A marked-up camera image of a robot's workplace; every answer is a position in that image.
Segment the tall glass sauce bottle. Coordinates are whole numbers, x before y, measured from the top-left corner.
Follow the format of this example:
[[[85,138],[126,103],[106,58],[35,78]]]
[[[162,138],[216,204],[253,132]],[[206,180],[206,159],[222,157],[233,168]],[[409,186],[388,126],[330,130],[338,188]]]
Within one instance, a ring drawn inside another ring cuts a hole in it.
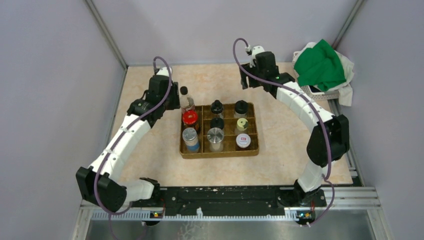
[[[195,102],[192,96],[188,92],[188,88],[186,86],[180,87],[180,109],[181,113],[184,114],[187,111],[195,110]]]

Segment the red lid sauce jar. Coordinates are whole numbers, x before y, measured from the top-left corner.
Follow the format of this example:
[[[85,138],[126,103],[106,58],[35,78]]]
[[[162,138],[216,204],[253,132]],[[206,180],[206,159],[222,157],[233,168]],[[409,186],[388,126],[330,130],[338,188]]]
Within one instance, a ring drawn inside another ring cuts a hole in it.
[[[195,110],[188,110],[182,115],[182,122],[187,128],[193,128],[199,134],[199,115]]]

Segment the black cap shaker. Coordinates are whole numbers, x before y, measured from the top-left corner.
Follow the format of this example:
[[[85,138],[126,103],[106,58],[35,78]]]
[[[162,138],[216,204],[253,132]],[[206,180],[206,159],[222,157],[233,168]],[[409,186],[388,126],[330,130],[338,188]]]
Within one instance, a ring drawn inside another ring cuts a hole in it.
[[[249,104],[244,100],[239,100],[234,105],[234,118],[245,118],[249,110]]]
[[[221,129],[222,131],[224,131],[225,128],[225,121],[223,118],[220,117],[215,117],[213,119],[210,120],[210,128],[218,128]]]

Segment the silver lid jar blue label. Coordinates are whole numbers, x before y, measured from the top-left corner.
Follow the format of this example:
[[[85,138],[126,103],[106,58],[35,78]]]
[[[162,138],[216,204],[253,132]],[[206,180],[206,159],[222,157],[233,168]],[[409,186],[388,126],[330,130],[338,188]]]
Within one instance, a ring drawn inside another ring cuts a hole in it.
[[[200,142],[198,133],[193,127],[188,127],[182,132],[182,139],[189,153],[198,153],[200,149]]]

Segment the yellow lid small bottle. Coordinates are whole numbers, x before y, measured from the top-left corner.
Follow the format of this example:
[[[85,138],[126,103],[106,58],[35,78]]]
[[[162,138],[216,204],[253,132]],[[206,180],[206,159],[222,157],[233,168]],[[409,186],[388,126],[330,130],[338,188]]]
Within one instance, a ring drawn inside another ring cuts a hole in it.
[[[247,132],[249,126],[249,122],[246,118],[239,118],[236,122],[236,127],[234,129],[234,133],[236,135],[245,134]]]

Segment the small black cap bottle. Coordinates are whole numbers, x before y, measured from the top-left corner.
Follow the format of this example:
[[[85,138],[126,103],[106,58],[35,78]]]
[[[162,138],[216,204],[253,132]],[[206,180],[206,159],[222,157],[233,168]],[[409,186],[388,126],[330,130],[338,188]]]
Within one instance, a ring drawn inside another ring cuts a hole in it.
[[[224,118],[224,105],[222,102],[218,99],[216,99],[211,105],[210,105],[210,111],[213,114],[214,118]]]

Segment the black cap shaker front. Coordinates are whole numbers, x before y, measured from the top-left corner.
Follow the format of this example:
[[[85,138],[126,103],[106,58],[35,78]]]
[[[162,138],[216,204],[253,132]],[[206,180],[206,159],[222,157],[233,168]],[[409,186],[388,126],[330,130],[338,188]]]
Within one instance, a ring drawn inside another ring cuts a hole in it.
[[[218,128],[221,129],[222,131],[224,131],[225,128],[225,121],[223,118],[220,117],[215,117],[213,119],[210,120],[210,128]]]

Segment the woven bamboo divided tray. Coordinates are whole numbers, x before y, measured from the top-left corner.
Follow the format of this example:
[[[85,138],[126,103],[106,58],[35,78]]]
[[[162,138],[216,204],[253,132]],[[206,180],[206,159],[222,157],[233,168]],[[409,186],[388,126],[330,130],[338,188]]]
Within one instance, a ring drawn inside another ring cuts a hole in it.
[[[252,102],[247,104],[247,130],[246,134],[251,138],[251,144],[247,150],[240,150],[236,144],[236,124],[237,118],[234,117],[235,103],[225,103],[223,105],[223,150],[221,152],[213,152],[210,148],[210,142],[207,139],[207,132],[211,128],[211,120],[214,115],[211,112],[210,105],[199,105],[195,107],[198,114],[199,125],[199,150],[198,152],[189,152],[182,137],[179,138],[179,153],[184,159],[204,159],[204,158],[230,158],[230,157],[250,157],[259,154],[259,135],[257,128],[257,119],[255,114],[255,106]]]

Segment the white plastic basket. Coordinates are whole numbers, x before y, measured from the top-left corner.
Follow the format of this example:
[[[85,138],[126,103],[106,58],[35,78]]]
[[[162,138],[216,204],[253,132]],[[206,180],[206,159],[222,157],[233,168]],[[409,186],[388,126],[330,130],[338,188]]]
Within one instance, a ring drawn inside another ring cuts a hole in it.
[[[321,91],[310,85],[302,86],[301,89],[313,100],[334,100],[339,98],[339,91]]]

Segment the clear jar silver lid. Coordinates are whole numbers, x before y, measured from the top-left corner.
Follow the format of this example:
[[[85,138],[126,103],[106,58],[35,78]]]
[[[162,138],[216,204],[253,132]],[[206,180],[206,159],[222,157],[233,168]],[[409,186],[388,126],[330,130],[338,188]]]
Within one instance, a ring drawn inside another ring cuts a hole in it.
[[[209,142],[209,149],[211,152],[217,153],[223,151],[224,137],[224,131],[218,127],[213,127],[207,132],[206,138]]]

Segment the white lid dark jar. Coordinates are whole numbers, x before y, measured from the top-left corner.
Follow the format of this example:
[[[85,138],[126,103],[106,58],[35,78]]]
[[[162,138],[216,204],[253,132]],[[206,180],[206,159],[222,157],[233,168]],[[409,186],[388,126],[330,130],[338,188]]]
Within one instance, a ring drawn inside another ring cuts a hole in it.
[[[246,151],[250,149],[252,140],[248,134],[241,133],[237,135],[235,142],[238,151]]]

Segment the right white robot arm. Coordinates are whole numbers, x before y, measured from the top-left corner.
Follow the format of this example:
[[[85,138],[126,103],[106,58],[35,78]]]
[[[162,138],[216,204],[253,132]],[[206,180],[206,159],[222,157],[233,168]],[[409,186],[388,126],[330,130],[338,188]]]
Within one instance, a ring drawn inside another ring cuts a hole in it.
[[[274,99],[285,104],[307,127],[309,158],[301,176],[293,185],[293,200],[307,206],[331,176],[335,162],[350,149],[349,121],[322,108],[299,86],[292,75],[280,72],[275,55],[260,47],[247,50],[248,63],[240,65],[243,89],[262,87]]]

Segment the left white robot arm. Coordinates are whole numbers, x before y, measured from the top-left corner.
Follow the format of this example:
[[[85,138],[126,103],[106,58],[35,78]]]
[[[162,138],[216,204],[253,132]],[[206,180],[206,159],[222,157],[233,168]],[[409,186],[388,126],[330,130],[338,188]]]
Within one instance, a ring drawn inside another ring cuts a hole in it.
[[[131,153],[166,110],[180,108],[177,82],[171,75],[159,72],[149,80],[142,98],[133,101],[115,136],[89,167],[80,167],[76,181],[82,199],[115,215],[125,204],[142,200],[154,207],[160,202],[159,183],[142,177],[133,182],[118,183]]]

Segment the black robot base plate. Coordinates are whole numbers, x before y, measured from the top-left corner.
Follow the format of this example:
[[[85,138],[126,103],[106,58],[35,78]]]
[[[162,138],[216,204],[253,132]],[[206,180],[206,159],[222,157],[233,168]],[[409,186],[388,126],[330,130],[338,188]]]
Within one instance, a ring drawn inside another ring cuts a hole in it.
[[[323,190],[304,195],[288,185],[161,187],[150,199],[132,204],[144,210],[165,210],[167,217],[194,216],[198,209],[206,217],[283,216],[289,207],[316,210],[326,206]]]

